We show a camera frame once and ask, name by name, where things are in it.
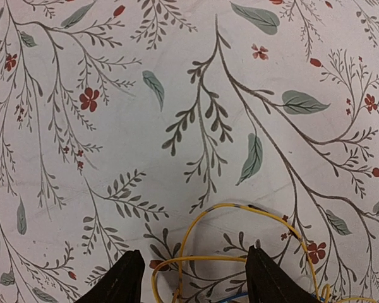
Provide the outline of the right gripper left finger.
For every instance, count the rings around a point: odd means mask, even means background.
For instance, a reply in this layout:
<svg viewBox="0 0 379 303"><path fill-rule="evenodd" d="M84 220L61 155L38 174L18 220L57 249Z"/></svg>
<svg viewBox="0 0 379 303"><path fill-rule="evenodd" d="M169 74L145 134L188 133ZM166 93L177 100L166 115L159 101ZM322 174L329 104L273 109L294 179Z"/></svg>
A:
<svg viewBox="0 0 379 303"><path fill-rule="evenodd" d="M145 262L139 250L127 251L77 303L139 303Z"/></svg>

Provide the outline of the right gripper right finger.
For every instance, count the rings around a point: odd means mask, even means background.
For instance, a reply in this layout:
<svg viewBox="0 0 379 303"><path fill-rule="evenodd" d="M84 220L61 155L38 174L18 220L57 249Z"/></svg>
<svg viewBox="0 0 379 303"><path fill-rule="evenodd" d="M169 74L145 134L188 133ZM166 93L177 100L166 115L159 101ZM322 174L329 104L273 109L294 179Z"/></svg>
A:
<svg viewBox="0 0 379 303"><path fill-rule="evenodd" d="M260 247L249 247L245 268L248 299L252 303L319 301L294 282Z"/></svg>

